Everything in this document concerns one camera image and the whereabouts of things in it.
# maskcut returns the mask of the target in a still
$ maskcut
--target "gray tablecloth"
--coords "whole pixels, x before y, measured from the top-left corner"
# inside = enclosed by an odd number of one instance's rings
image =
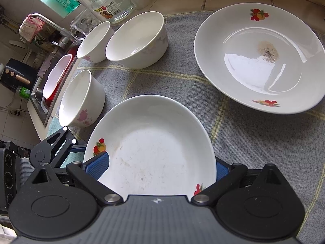
[[[142,94],[173,98],[202,122],[217,157],[255,169],[266,163],[279,167],[305,206],[298,238],[306,244],[318,244],[325,238],[325,102],[305,113],[275,115],[240,105],[219,92],[201,73],[193,50],[196,31],[211,13],[167,16],[168,49],[149,68],[130,70],[108,60],[98,64],[83,60],[75,75],[91,70],[105,89],[105,106],[92,126],[70,129],[87,141],[97,122],[121,101]],[[325,41],[324,34],[315,32]],[[49,134],[60,128],[57,115]],[[74,159],[82,156],[71,155],[65,164]]]

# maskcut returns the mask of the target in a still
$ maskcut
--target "pink and white rag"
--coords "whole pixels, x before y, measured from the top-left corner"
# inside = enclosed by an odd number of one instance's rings
[[[42,30],[45,22],[38,18],[30,18],[27,16],[19,28],[19,34],[29,43],[32,42],[36,33]]]

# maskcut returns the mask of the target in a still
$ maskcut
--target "plate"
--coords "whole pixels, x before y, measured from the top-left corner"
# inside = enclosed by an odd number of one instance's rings
[[[184,105],[141,95],[112,108],[94,129],[84,161],[106,151],[109,167],[98,179],[128,195],[187,195],[213,184],[217,168],[211,141]]]
[[[325,95],[325,51],[293,14],[267,4],[220,9],[198,29],[196,61],[221,92],[248,107],[294,114]]]

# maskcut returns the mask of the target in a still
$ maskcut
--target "silver bolt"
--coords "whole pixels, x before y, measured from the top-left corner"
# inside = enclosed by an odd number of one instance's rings
[[[210,200],[210,198],[207,195],[196,195],[193,197],[194,201],[197,203],[206,203]]]
[[[109,195],[105,195],[104,199],[105,199],[105,201],[107,201],[109,203],[115,203],[118,200],[120,200],[121,197],[117,194],[109,194]]]

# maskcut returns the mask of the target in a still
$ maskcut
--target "sink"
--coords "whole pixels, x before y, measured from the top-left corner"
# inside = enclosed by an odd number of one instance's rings
[[[55,67],[55,65],[58,63],[58,61],[64,56],[66,55],[70,50],[72,49],[77,49],[80,44],[81,44],[82,41],[76,41],[76,42],[73,42],[66,50],[63,50],[61,47],[57,46],[54,48],[52,54],[53,55],[53,58],[51,60],[51,65],[50,67],[48,68],[48,70],[46,71],[46,73],[43,75],[43,77],[38,77],[37,80],[36,80],[36,83],[33,87],[33,90],[31,92],[31,95],[30,95],[30,100],[40,118],[40,120],[42,121],[43,125],[46,126],[47,123],[48,123],[48,119],[50,118],[50,115],[53,111],[53,108],[54,108],[54,105],[56,103],[56,100],[59,96],[59,93],[74,65],[74,63],[76,62],[77,60],[77,57],[76,57],[76,54],[73,55],[73,60],[72,62],[70,63],[70,65],[67,67],[66,69],[66,72],[59,84],[59,87],[58,87],[58,90],[57,92],[55,93],[54,95],[54,98],[53,98],[53,101],[51,102],[51,105],[50,107],[48,107],[45,102],[44,102],[44,98],[43,98],[43,89],[44,89],[44,86],[45,86],[45,83],[48,79],[48,75],[50,74],[51,70]]]

